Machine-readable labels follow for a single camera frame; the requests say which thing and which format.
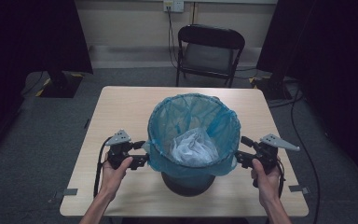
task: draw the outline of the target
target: dark curtain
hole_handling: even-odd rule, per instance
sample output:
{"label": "dark curtain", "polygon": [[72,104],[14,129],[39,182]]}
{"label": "dark curtain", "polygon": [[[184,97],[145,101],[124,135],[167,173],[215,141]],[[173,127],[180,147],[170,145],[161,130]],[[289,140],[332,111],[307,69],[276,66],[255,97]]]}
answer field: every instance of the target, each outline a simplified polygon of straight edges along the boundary
{"label": "dark curtain", "polygon": [[302,81],[326,130],[358,166],[358,1],[298,2],[279,0],[257,66],[273,72],[289,48],[284,75]]}
{"label": "dark curtain", "polygon": [[51,66],[92,74],[73,0],[0,1],[0,133],[22,102],[33,71]]}

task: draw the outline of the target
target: metal bracket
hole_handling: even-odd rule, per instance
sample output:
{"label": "metal bracket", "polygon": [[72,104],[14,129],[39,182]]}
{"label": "metal bracket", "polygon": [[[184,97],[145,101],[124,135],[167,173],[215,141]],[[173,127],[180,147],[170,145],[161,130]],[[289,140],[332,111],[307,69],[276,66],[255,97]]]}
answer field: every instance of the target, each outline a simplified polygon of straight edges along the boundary
{"label": "metal bracket", "polygon": [[309,194],[310,193],[310,190],[305,187],[301,187],[299,185],[294,185],[294,186],[289,186],[289,189],[290,189],[290,192],[298,192],[298,191],[301,191],[303,194]]}
{"label": "metal bracket", "polygon": [[272,147],[282,147],[284,149],[289,149],[289,150],[293,150],[293,151],[299,151],[300,147],[296,147],[286,141],[284,141],[283,139],[281,139],[278,136],[275,136],[274,134],[270,133],[264,137],[262,137],[260,139],[261,142],[272,146]]}
{"label": "metal bracket", "polygon": [[66,195],[77,195],[77,189],[65,189],[63,191],[63,196]]}
{"label": "metal bracket", "polygon": [[115,133],[115,135],[113,135],[109,141],[107,141],[107,143],[105,144],[107,147],[113,146],[113,145],[117,145],[120,143],[125,143],[125,142],[130,142],[131,138],[130,136],[126,133],[126,131],[124,131],[123,129],[121,129],[120,131],[118,131],[117,133]]}

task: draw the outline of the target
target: wall outlet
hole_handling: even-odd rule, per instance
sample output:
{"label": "wall outlet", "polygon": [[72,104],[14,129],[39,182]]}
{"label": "wall outlet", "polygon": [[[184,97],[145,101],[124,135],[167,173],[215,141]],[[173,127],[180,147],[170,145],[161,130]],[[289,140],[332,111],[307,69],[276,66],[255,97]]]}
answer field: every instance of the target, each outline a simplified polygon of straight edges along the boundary
{"label": "wall outlet", "polygon": [[173,2],[173,11],[174,12],[184,12],[185,11],[185,2],[184,1],[174,1]]}
{"label": "wall outlet", "polygon": [[170,8],[171,12],[173,12],[173,1],[164,0],[162,6],[163,6],[162,8],[163,11],[168,11],[168,8]]}

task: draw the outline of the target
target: electrical cable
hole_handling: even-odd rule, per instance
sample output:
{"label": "electrical cable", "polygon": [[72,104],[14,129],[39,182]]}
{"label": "electrical cable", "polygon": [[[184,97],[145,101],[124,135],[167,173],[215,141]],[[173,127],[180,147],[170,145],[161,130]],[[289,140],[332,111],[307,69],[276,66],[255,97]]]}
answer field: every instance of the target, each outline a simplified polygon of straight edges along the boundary
{"label": "electrical cable", "polygon": [[194,24],[195,19],[196,19],[196,2],[193,2],[193,16],[192,16],[191,24]]}
{"label": "electrical cable", "polygon": [[100,185],[100,176],[101,176],[101,170],[103,168],[103,162],[101,162],[101,158],[103,157],[103,149],[106,145],[106,143],[111,139],[112,137],[108,137],[101,146],[100,155],[98,156],[98,162],[97,162],[97,174],[95,175],[95,183],[94,183],[94,198],[98,194],[98,187]]}
{"label": "electrical cable", "polygon": [[[298,98],[294,98],[293,100],[289,100],[286,98],[286,100],[288,102],[286,103],[283,103],[283,104],[279,104],[279,105],[269,105],[268,108],[275,108],[275,107],[280,107],[280,106],[284,106],[284,105],[290,105],[292,104],[293,102],[297,102],[297,101],[300,101],[302,98],[303,98],[304,94],[301,94],[300,97]],[[283,102],[284,100],[280,100],[279,102],[275,102],[275,103],[272,103],[272,102],[268,102],[269,104],[277,104],[277,103],[280,103],[280,102]]]}
{"label": "electrical cable", "polygon": [[[296,91],[295,99],[297,98],[298,93],[299,93],[299,88]],[[315,217],[313,219],[313,224],[316,224],[316,222],[318,220],[318,216],[319,216],[319,207],[320,207],[320,202],[321,202],[321,185],[320,185],[318,173],[316,172],[315,164],[313,163],[313,161],[312,161],[312,159],[310,157],[310,154],[309,154],[307,148],[305,147],[304,142],[302,141],[302,139],[301,139],[301,137],[300,137],[300,135],[298,133],[298,130],[296,128],[296,125],[295,125],[295,120],[293,118],[293,111],[294,111],[294,108],[295,108],[295,104],[296,104],[296,101],[293,101],[292,109],[290,110],[290,118],[291,118],[291,121],[292,121],[293,128],[295,129],[297,138],[300,141],[301,146],[304,148],[304,151],[306,152],[308,159],[310,160],[310,165],[312,167],[312,171],[313,171],[313,173],[315,175],[315,179],[316,179],[316,187],[317,187],[318,195],[317,195],[316,208],[315,208]]]}
{"label": "electrical cable", "polygon": [[277,162],[280,164],[278,165],[278,169],[279,169],[279,173],[281,174],[281,177],[279,179],[279,188],[278,188],[278,193],[279,193],[279,198],[281,198],[282,196],[282,191],[283,191],[283,182],[286,180],[284,178],[284,167],[283,167],[283,163],[280,160],[277,160]]}
{"label": "electrical cable", "polygon": [[170,22],[170,26],[168,28],[168,51],[170,52],[170,59],[171,59],[171,64],[174,68],[176,68],[176,66],[173,64],[172,61],[172,53],[171,53],[171,41],[172,41],[172,50],[173,50],[173,57],[176,60],[176,63],[178,62],[177,58],[176,58],[176,52],[175,52],[175,45],[173,43],[173,30],[172,30],[172,22],[171,22],[171,8],[167,7],[167,12],[168,12],[168,19]]}
{"label": "electrical cable", "polygon": [[36,86],[36,84],[39,83],[39,81],[42,79],[42,76],[43,76],[43,73],[44,73],[44,72],[45,72],[45,71],[42,71],[42,72],[40,73],[39,79],[34,83],[34,85],[33,85],[32,87],[30,87],[27,91],[23,92],[23,93],[21,94],[22,96],[24,96],[25,94],[27,94],[28,92],[30,92],[31,89],[33,89],[33,88]]}
{"label": "electrical cable", "polygon": [[258,75],[258,69],[256,67],[252,67],[252,68],[246,68],[246,69],[241,69],[241,70],[236,70],[236,72],[245,72],[245,71],[250,71],[250,70],[256,70],[255,75],[252,77],[235,77],[234,78],[238,78],[238,79],[249,79],[249,78],[253,78],[253,77],[257,77]]}
{"label": "electrical cable", "polygon": [[[299,81],[298,81],[298,80],[286,80],[286,81],[284,81],[284,83],[286,83],[286,84],[287,84],[287,83],[299,83]],[[288,97],[286,96],[286,91],[285,91],[284,89],[282,89],[282,91],[283,91],[283,96],[285,97],[285,100],[290,101],[290,102],[287,102],[287,103],[282,104],[282,105],[290,105],[294,100],[288,99]],[[302,92],[301,96],[298,97],[298,98],[295,99],[295,100],[300,101],[303,97],[305,97],[305,94]],[[276,103],[279,103],[279,102],[274,102],[274,103],[272,103],[271,101],[269,101],[268,103],[269,103],[269,104],[276,104]],[[278,107],[278,106],[282,106],[282,105],[272,105],[272,106],[269,107],[269,108]],[[298,115],[303,115],[303,113],[302,113],[301,111],[299,111],[299,110],[297,110],[296,112],[297,112]],[[324,122],[324,120],[323,120],[321,117],[316,116],[316,115],[312,115],[312,116],[313,116],[314,118],[316,118],[317,120],[319,120],[321,123]]]}

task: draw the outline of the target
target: table top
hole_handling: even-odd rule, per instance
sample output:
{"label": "table top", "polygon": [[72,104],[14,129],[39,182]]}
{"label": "table top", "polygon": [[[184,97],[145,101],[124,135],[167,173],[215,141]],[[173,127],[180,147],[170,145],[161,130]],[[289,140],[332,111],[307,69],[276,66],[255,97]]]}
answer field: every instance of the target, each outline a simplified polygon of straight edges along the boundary
{"label": "table top", "polygon": [[[279,136],[264,95],[252,89],[105,87],[89,124],[83,146],[77,158],[68,189],[78,189],[77,195],[64,196],[61,213],[67,217],[83,216],[93,200],[96,166],[101,145],[107,137],[124,129],[131,141],[147,140],[147,122],[155,106],[166,97],[197,92],[217,96],[237,113],[241,135],[251,139],[273,133]],[[239,150],[255,154],[252,148],[240,144]],[[130,154],[144,155],[143,149]],[[304,217],[309,209],[301,191],[291,192],[288,186],[298,185],[285,150],[278,155],[284,165],[285,179],[282,204],[289,217]],[[161,174],[150,166],[128,170],[116,198],[109,204],[105,216],[112,217],[258,217],[265,210],[258,201],[251,169],[241,165],[228,175],[217,176],[201,195],[179,196],[164,184]]]}

